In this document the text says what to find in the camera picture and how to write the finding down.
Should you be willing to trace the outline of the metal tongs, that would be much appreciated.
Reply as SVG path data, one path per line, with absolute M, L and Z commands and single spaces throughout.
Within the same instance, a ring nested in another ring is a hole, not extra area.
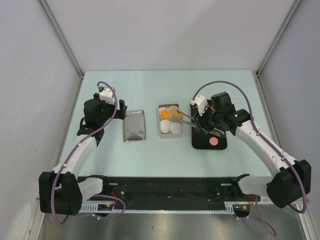
M 175 121 L 175 122 L 179 122 L 181 124 L 188 125 L 188 126 L 194 128 L 196 130 L 195 119 L 192 116 L 189 116 L 189 115 L 187 115 L 187 114 L 185 114 L 185 113 L 183 113 L 181 111 L 178 111 L 178 112 L 183 115 L 183 119 L 180 119 L 180 118 L 174 116 L 174 117 L 171 117 L 172 120 Z M 226 135 L 214 135 L 214 136 L 220 137 L 220 138 L 225 138 L 226 137 Z

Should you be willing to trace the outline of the round orange cookie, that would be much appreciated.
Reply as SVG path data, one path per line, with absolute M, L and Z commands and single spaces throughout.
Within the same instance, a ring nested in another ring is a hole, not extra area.
M 175 116 L 175 117 L 177 117 L 179 119 L 183 119 L 184 118 L 183 115 L 181 113 L 179 113 L 179 112 L 172 112 L 171 115 Z

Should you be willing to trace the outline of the orange pineapple cookie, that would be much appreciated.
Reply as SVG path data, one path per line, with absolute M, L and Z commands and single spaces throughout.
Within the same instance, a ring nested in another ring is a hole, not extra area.
M 170 114 L 167 110 L 161 110 L 160 116 L 165 120 L 168 120 L 170 118 Z

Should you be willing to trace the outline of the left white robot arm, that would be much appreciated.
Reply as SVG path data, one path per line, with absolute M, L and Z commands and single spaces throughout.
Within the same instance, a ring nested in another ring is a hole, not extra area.
M 106 125 L 114 119 L 124 120 L 127 108 L 122 99 L 111 104 L 99 98 L 84 103 L 84 116 L 73 149 L 52 171 L 44 171 L 39 176 L 41 212 L 75 216 L 84 201 L 93 196 L 100 200 L 110 196 L 111 188 L 101 177 L 86 177 L 82 182 L 78 177 L 91 153 L 99 146 Z

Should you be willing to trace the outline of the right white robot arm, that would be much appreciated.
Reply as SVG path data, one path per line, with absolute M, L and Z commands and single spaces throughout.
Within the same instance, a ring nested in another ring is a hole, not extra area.
M 311 165 L 296 160 L 275 144 L 256 125 L 245 109 L 236 110 L 228 93 L 215 94 L 211 100 L 197 95 L 190 101 L 196 129 L 205 134 L 230 132 L 243 141 L 263 162 L 270 177 L 245 175 L 230 188 L 231 196 L 242 201 L 249 194 L 269 198 L 277 207 L 307 199 L 311 191 Z

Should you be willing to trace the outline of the silver tin lid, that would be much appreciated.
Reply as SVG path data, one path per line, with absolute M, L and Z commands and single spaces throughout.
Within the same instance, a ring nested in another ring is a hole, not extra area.
M 127 111 L 123 120 L 123 140 L 125 143 L 146 140 L 146 120 L 143 110 Z

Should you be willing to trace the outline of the pink round cookie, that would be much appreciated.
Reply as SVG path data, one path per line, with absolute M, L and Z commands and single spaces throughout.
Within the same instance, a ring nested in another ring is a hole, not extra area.
M 219 144 L 219 140 L 217 137 L 211 137 L 209 139 L 209 143 L 212 145 L 212 146 L 217 146 Z

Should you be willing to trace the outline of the black tray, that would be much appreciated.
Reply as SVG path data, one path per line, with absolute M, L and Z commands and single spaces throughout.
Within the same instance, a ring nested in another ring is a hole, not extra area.
M 206 110 L 212 110 L 210 108 L 210 106 L 213 106 L 212 101 L 210 99 L 207 99 L 207 103 L 208 103 L 208 106 L 207 106 Z M 195 119 L 196 111 L 197 110 L 192 109 L 190 106 L 191 117 L 193 117 L 194 119 Z M 209 143 L 209 139 L 211 137 L 218 138 L 218 140 L 219 140 L 218 145 L 212 146 Z M 218 137 L 218 136 L 215 136 L 212 134 L 204 134 L 204 133 L 199 132 L 199 131 L 195 130 L 194 128 L 192 128 L 192 130 L 191 130 L 191 145 L 193 148 L 195 148 L 197 150 L 225 150 L 228 147 L 226 132 L 225 132 L 225 137 Z

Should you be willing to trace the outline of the white paper cup front-right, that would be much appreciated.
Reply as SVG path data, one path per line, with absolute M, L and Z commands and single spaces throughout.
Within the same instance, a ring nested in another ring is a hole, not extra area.
M 182 133 L 182 124 L 180 122 L 172 122 L 170 125 L 170 132 L 174 135 Z

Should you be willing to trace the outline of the white paper cup back-right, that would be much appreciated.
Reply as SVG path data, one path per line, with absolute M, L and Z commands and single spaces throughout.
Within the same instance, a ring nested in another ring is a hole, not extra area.
M 169 110 L 169 114 L 171 115 L 172 112 L 179 112 L 179 108 L 176 105 L 172 105 L 168 108 Z

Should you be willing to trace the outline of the lavender cookie tin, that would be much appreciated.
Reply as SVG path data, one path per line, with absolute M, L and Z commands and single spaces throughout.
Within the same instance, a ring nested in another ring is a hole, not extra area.
M 180 107 L 179 107 L 179 105 L 178 105 L 177 103 L 160 104 L 160 105 L 158 106 L 159 127 L 160 127 L 160 121 L 163 120 L 163 119 L 160 119 L 159 108 L 161 108 L 161 107 L 169 108 L 170 106 L 178 106 L 178 108 L 179 108 L 179 110 L 180 110 Z M 169 121 L 170 121 L 171 123 L 176 122 L 176 121 L 173 121 L 173 120 L 172 120 L 171 116 L 170 116 Z M 168 132 L 168 133 L 166 133 L 166 134 L 163 134 L 163 133 L 161 132 L 161 128 L 160 128 L 160 136 L 161 136 L 162 139 L 181 138 L 181 137 L 183 136 L 183 127 L 182 127 L 182 133 L 180 133 L 180 134 L 172 134 L 171 131 Z

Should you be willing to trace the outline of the white paper cup back-left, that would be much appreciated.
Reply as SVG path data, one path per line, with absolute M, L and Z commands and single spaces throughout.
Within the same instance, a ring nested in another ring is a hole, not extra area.
M 159 117 L 161 120 L 169 120 L 171 118 L 170 112 L 167 107 L 159 108 Z

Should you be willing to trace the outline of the white paper cup front-left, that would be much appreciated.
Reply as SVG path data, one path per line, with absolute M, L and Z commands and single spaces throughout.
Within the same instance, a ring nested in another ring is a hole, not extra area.
M 160 121 L 160 131 L 163 134 L 169 133 L 171 130 L 171 122 L 168 119 L 163 119 Z

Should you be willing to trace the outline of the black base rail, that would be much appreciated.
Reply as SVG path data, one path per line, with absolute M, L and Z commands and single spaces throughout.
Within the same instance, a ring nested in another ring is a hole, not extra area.
M 106 177 L 102 192 L 84 203 L 107 203 L 119 210 L 222 210 L 223 203 L 253 205 L 258 198 L 244 194 L 238 177 Z M 250 212 L 236 211 L 239 216 Z

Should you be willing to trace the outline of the right aluminium frame post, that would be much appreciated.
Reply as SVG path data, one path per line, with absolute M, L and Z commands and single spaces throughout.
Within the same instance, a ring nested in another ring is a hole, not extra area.
M 268 62 L 270 61 L 272 55 L 274 54 L 276 48 L 280 44 L 282 38 L 284 37 L 288 27 L 290 26 L 292 20 L 294 19 L 296 13 L 299 11 L 299 8 L 304 3 L 304 0 L 294 0 L 292 5 L 289 8 L 288 13 L 285 15 L 284 20 L 282 21 L 278 31 L 275 34 L 275 37 L 273 38 L 269 48 L 267 49 L 267 52 L 265 53 L 259 67 L 257 68 L 255 74 L 259 77 Z

